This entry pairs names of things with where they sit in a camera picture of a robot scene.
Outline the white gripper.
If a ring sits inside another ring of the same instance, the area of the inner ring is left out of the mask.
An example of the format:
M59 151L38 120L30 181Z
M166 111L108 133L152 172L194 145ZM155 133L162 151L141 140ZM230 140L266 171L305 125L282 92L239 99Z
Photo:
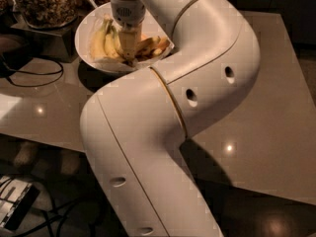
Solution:
M123 28L118 32L121 54L126 60L133 60L138 43L135 28L144 20L145 7L140 0L111 0L111 7L113 18Z

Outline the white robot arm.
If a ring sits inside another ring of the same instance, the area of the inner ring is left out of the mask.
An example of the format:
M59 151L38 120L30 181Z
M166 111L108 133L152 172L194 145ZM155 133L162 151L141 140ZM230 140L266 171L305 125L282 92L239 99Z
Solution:
M227 0L111 0L118 22L150 13L172 54L97 91L80 128L92 170L129 237L223 237L179 147L232 112L260 48Z

